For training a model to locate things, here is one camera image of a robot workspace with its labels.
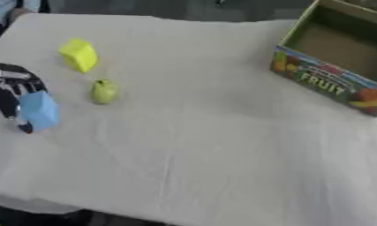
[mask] robotic arm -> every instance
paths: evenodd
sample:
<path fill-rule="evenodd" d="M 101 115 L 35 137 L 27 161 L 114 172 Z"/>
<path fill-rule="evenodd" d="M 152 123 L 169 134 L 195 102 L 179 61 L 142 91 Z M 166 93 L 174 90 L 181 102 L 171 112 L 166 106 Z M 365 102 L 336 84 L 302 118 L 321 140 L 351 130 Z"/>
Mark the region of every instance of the robotic arm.
<path fill-rule="evenodd" d="M 47 91 L 43 82 L 25 68 L 0 63 L 0 111 L 5 118 L 13 120 L 26 133 L 33 132 L 29 122 L 19 118 L 19 96 L 38 91 Z"/>

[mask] white cloth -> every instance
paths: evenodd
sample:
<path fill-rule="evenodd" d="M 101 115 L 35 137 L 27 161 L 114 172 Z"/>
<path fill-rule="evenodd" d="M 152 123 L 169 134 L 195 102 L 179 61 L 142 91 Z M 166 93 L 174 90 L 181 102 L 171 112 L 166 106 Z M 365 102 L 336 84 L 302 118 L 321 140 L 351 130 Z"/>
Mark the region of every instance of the white cloth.
<path fill-rule="evenodd" d="M 41 76 L 61 123 L 25 135 L 0 114 L 0 195 L 192 226 L 377 226 L 377 118 L 269 71 L 290 25 L 23 16 L 0 62 Z M 99 53 L 86 75 L 57 54 L 70 38 Z M 91 103 L 101 77 L 124 98 Z"/>

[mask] white tablecloth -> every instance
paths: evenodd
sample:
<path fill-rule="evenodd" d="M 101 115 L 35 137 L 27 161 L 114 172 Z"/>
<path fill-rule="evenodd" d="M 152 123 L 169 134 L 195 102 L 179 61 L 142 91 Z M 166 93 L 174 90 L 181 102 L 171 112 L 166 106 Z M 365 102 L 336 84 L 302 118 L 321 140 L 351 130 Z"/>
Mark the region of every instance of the white tablecloth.
<path fill-rule="evenodd" d="M 0 114 L 0 197 L 192 226 L 377 225 L 377 118 L 268 70 L 290 25 L 24 16 L 0 62 L 41 76 L 61 122 L 25 135 Z M 70 38 L 100 55 L 87 75 L 57 54 Z M 124 97 L 91 103 L 100 77 Z"/>

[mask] yellow cube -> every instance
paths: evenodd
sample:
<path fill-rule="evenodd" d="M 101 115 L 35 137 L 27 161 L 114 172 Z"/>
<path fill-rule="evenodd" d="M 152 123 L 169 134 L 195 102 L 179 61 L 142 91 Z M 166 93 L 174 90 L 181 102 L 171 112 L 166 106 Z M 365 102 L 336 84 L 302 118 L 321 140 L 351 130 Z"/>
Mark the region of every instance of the yellow cube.
<path fill-rule="evenodd" d="M 64 57 L 64 62 L 72 69 L 86 73 L 91 70 L 97 62 L 97 54 L 88 41 L 71 39 L 59 49 Z"/>

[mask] open box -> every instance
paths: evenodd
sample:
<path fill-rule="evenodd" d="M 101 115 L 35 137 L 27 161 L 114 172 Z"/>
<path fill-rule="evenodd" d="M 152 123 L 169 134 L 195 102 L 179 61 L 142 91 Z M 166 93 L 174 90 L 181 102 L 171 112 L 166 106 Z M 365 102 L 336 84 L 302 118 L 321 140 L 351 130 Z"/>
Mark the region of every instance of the open box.
<path fill-rule="evenodd" d="M 276 47 L 271 70 L 377 116 L 377 11 L 315 1 Z"/>

